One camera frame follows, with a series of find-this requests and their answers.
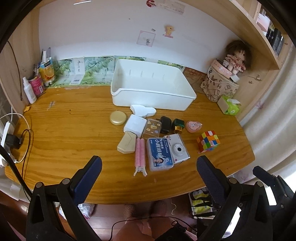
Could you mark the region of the pink can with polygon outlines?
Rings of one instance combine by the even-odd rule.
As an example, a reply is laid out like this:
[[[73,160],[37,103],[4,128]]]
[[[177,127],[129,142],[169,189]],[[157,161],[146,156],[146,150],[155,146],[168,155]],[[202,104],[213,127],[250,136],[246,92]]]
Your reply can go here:
[[[29,80],[29,84],[32,86],[33,92],[36,97],[41,96],[45,92],[45,87],[41,75],[38,74],[33,79]]]

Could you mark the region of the white plastic storage bin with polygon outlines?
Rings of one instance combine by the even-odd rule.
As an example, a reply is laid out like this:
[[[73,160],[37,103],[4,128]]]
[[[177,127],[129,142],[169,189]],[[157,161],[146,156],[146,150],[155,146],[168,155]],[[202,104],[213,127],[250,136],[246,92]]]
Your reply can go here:
[[[110,91],[114,105],[128,107],[185,111],[197,98],[179,68],[128,59],[116,62]]]

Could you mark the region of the green tissue pack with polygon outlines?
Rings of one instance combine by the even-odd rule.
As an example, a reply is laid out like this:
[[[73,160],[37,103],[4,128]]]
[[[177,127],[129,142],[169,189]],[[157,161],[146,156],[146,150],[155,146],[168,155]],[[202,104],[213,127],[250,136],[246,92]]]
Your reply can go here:
[[[226,96],[221,96],[220,99],[217,101],[219,108],[221,109],[222,113],[226,115],[235,116],[240,111],[241,103],[236,100]]]

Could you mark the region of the orange juice carton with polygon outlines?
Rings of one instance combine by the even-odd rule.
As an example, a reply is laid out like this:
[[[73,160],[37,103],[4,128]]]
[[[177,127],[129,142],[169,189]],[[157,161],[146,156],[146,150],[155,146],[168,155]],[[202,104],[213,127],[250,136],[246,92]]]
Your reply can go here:
[[[39,67],[39,73],[45,87],[49,87],[55,80],[55,70],[52,64],[52,58],[49,58],[47,62],[42,62]]]

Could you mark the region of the brown haired doll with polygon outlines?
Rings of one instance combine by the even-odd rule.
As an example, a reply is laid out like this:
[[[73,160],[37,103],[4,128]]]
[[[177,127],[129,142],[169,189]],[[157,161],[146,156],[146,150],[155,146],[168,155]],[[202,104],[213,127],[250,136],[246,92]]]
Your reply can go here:
[[[250,68],[252,54],[250,48],[241,40],[230,42],[226,46],[226,57],[223,60],[223,66],[233,75],[238,72],[244,72]]]

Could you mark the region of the pink framed wall drawing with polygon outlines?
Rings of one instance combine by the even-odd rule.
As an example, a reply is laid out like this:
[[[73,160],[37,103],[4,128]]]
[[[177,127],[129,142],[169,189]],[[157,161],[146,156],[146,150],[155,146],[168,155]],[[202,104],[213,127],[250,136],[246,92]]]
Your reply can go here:
[[[137,39],[137,44],[142,46],[152,47],[155,37],[156,37],[155,33],[140,31]]]

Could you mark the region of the clear sticker plastic box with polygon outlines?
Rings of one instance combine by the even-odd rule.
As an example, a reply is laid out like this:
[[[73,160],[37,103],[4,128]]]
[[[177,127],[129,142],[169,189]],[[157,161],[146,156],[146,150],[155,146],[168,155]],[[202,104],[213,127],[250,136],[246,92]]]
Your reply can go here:
[[[148,118],[142,133],[142,138],[146,140],[148,138],[158,138],[161,128],[162,123],[160,121]]]

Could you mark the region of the beige letter print bag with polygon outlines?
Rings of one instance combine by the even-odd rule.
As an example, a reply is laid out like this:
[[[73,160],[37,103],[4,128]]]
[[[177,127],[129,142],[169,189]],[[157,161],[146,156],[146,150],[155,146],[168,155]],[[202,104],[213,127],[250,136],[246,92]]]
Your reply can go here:
[[[212,102],[217,102],[223,95],[232,98],[239,89],[237,83],[220,75],[213,67],[209,67],[200,87]]]

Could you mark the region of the white spray bottle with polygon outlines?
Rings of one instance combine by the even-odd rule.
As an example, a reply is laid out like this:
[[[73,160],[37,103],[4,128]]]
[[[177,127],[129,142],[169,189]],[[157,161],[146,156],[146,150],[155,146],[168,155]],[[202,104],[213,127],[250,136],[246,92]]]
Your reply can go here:
[[[23,77],[23,89],[24,89],[24,92],[28,98],[29,103],[34,104],[37,100],[37,97],[34,93],[34,90],[31,86],[31,84],[29,83],[29,81],[27,80],[26,77]]]

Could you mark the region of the colourful rubik's cube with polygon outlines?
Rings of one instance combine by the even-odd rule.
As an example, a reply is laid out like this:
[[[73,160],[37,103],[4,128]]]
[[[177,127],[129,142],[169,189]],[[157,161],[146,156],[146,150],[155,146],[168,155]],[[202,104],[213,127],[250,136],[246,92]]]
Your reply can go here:
[[[205,131],[197,137],[197,145],[199,153],[214,150],[220,145],[220,140],[214,131]]]

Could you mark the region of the green gold perfume bottle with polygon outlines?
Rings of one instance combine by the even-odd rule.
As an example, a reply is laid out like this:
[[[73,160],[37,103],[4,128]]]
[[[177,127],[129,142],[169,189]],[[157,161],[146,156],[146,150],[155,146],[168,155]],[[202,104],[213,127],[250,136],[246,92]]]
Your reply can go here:
[[[175,118],[171,124],[171,129],[174,133],[182,133],[185,128],[185,122],[181,119]]]

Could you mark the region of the blue dental floss box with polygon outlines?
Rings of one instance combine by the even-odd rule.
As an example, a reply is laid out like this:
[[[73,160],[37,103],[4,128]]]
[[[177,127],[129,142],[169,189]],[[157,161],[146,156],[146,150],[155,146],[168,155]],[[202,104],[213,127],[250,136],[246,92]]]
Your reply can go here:
[[[152,172],[168,170],[174,166],[166,138],[148,138],[147,156],[149,158],[149,169]]]

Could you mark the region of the pony wall sticker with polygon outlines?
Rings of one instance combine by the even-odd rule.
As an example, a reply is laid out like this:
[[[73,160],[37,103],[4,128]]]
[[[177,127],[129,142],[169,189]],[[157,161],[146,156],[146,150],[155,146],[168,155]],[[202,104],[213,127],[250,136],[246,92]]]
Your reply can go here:
[[[165,25],[165,32],[163,33],[164,37],[173,38],[172,33],[175,31],[175,28],[171,25]]]

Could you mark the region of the white compact camera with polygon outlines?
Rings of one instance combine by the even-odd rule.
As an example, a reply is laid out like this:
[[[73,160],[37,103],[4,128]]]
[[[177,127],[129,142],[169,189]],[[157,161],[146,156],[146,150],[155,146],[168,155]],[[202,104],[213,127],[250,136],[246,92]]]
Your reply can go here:
[[[190,159],[190,155],[180,134],[175,133],[172,135],[166,135],[164,138],[166,138],[168,141],[174,164],[178,164]]]

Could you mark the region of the black power adapter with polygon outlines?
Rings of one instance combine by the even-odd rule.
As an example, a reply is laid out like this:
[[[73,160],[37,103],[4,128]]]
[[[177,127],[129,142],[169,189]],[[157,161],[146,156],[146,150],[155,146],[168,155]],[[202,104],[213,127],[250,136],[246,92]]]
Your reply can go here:
[[[171,131],[171,119],[166,116],[162,116],[160,118],[160,122],[162,124],[161,133],[168,134]]]

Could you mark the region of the round gold compact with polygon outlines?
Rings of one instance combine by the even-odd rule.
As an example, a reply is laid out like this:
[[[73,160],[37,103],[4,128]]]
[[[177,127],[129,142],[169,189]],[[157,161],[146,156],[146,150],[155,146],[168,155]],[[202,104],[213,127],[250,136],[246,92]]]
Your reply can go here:
[[[119,110],[112,112],[110,115],[110,122],[116,126],[123,125],[126,122],[126,120],[127,120],[127,115],[124,112]]]

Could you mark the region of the pink correction tape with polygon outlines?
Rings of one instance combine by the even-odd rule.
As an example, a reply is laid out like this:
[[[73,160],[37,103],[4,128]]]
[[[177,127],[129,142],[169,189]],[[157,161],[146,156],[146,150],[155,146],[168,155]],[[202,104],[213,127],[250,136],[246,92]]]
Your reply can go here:
[[[188,121],[185,127],[189,133],[196,133],[202,128],[202,124],[198,121]]]

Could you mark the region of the pink hair roller clip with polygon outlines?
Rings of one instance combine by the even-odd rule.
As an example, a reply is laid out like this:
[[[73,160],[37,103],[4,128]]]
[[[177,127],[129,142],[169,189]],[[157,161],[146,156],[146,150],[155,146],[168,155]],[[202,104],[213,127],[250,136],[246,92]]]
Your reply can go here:
[[[147,176],[147,172],[145,169],[145,140],[143,138],[136,139],[134,165],[135,165],[134,176],[138,172],[141,172],[145,177]]]

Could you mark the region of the beige envelope-shaped case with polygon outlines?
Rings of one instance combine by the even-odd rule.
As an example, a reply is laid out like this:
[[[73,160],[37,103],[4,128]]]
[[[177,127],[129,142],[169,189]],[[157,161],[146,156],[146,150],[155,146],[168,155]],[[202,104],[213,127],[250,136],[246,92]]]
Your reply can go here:
[[[122,154],[131,154],[135,152],[135,145],[136,145],[136,134],[132,132],[125,132],[124,136],[122,137],[121,141],[117,146],[117,150]]]

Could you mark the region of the green leaf print board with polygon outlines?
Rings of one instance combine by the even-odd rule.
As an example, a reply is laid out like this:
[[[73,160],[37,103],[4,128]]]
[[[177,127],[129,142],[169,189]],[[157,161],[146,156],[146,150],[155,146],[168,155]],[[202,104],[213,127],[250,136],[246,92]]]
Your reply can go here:
[[[50,87],[109,86],[119,59],[146,61],[173,66],[184,71],[185,66],[136,56],[99,56],[54,60],[55,80]]]

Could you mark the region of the white square charger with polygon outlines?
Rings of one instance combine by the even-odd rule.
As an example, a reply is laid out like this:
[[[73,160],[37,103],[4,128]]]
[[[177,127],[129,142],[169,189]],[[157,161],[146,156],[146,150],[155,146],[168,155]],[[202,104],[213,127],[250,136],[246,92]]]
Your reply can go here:
[[[146,118],[131,114],[123,128],[123,132],[132,132],[138,138],[140,138],[142,136],[146,123]]]

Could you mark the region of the pink round box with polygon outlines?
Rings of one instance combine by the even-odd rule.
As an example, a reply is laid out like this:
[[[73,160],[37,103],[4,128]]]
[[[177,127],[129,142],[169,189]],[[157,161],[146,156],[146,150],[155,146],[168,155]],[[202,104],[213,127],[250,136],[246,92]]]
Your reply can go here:
[[[220,75],[224,76],[225,78],[230,78],[232,76],[232,72],[229,71],[224,65],[223,63],[218,60],[218,59],[215,59],[212,64],[211,64],[211,67],[217,72],[219,73]]]

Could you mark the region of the white power strip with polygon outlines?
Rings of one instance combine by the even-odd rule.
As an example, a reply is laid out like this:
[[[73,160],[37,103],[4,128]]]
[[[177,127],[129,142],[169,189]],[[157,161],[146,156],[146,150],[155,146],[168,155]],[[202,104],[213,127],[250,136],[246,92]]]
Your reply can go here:
[[[1,146],[7,151],[7,153],[9,154],[9,156],[12,158],[13,161],[15,161],[15,158],[12,155],[11,149],[6,143],[6,141],[8,140],[8,134],[12,135],[14,133],[14,130],[15,128],[13,127],[13,125],[9,121],[7,121],[6,125],[4,126],[3,136],[1,138]]]

